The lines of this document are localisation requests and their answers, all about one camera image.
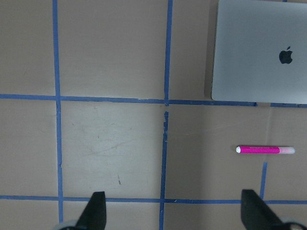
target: silver laptop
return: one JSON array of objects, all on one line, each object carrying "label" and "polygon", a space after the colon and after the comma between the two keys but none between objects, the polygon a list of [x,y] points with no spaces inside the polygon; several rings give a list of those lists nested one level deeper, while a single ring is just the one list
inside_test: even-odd
[{"label": "silver laptop", "polygon": [[220,0],[212,99],[307,104],[307,4]]}]

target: pink marker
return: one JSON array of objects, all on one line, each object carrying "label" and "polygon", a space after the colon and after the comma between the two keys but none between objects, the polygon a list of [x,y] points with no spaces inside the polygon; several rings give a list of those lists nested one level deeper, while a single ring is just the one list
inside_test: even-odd
[{"label": "pink marker", "polygon": [[237,153],[260,153],[260,154],[293,154],[295,149],[292,147],[277,146],[238,146]]}]

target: apple logo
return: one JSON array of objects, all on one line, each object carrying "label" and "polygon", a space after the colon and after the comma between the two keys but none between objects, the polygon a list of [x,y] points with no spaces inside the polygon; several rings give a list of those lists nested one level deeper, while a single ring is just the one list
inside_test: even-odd
[{"label": "apple logo", "polygon": [[292,62],[291,54],[292,51],[289,50],[290,47],[287,48],[287,51],[283,50],[279,54],[279,60],[282,64],[287,63],[290,64]]}]

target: pink marker barrel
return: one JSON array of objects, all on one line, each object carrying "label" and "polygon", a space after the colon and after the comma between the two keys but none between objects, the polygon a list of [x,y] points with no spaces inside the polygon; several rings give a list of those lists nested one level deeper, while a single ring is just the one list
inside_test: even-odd
[{"label": "pink marker barrel", "polygon": [[295,149],[292,147],[277,146],[238,146],[237,153],[258,153],[258,154],[293,154]]}]

